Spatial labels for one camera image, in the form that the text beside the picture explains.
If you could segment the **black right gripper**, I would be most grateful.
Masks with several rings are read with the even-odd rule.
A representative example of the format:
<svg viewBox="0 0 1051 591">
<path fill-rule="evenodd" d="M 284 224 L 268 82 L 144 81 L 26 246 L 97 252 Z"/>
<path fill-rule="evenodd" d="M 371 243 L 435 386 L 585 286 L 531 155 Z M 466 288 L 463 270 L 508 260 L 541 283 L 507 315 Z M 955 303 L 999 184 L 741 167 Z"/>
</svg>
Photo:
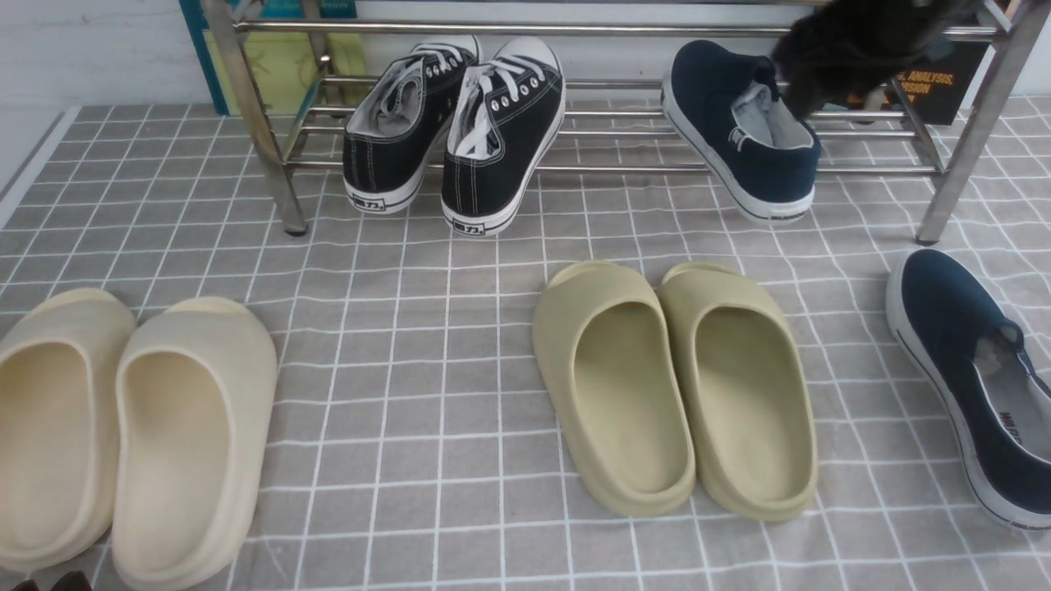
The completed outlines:
<svg viewBox="0 0 1051 591">
<path fill-rule="evenodd" d="M 976 11 L 976 1 L 830 1 L 774 45 L 784 103 L 804 120 L 826 103 L 866 96 L 942 57 L 951 48 L 943 32 Z"/>
</svg>

